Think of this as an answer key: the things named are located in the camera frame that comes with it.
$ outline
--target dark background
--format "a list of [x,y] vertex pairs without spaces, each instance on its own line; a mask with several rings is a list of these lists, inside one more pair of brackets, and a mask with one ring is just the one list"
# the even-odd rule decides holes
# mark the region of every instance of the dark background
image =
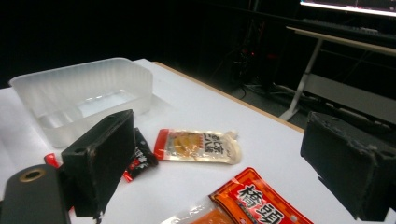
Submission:
[[[298,0],[213,0],[285,18],[378,28],[384,20],[301,7]],[[396,27],[385,21],[385,27]],[[285,24],[199,1],[0,3],[0,87],[19,75],[112,57],[169,65],[230,92],[242,84],[296,89],[315,40]],[[314,72],[396,99],[394,58],[325,43]]]

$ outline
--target monitor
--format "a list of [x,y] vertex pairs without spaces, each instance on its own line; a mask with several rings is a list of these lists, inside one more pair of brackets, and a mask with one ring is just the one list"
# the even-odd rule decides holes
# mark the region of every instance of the monitor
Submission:
[[300,4],[396,18],[396,0],[301,0]]

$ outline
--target desk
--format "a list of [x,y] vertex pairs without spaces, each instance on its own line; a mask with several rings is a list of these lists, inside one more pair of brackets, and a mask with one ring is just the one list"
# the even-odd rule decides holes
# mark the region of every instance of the desk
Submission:
[[[253,167],[280,195],[315,223],[355,221],[318,181],[300,156],[303,130],[216,91],[160,63],[136,61],[154,76],[150,111],[134,118],[153,148],[161,128],[237,130],[243,157],[236,165],[160,161],[132,183],[121,180],[104,223],[160,223],[201,201],[246,167]],[[0,190],[19,170],[43,162],[60,149],[50,147],[12,89],[0,90]],[[75,217],[73,224],[90,223]],[[394,224],[389,211],[386,223]]]
[[396,124],[396,117],[394,116],[394,112],[396,111],[396,101],[311,73],[323,41],[331,41],[353,48],[367,49],[393,57],[396,57],[396,49],[381,47],[337,36],[319,34],[293,27],[287,28],[293,30],[298,35],[314,37],[318,41],[297,87],[297,91],[294,93],[290,107],[280,116],[281,119],[289,120],[298,111],[297,104],[303,91],[309,91],[340,105],[346,105],[355,111],[360,111],[375,118]]

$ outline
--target plastic storage bin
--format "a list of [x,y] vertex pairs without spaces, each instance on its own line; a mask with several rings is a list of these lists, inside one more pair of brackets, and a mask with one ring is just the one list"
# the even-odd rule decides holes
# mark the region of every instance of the plastic storage bin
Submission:
[[152,74],[123,58],[38,72],[9,81],[54,147],[68,147],[99,120],[150,108]]

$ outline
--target white desk leg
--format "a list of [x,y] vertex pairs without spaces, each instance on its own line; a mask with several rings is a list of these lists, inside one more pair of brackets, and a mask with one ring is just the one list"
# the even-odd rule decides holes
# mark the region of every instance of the white desk leg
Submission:
[[312,67],[314,66],[315,60],[318,57],[318,53],[319,53],[322,43],[323,43],[323,39],[319,38],[317,44],[315,45],[314,52],[312,53],[311,58],[309,59],[308,65],[305,68],[305,71],[304,71],[304,74],[300,80],[300,83],[298,84],[297,91],[294,93],[294,97],[291,101],[290,107],[287,111],[285,111],[280,116],[281,119],[289,120],[289,119],[291,119],[291,117],[294,116],[295,113],[297,113],[298,101],[300,100],[300,96],[303,93],[305,84],[308,81],[309,75],[311,74]]

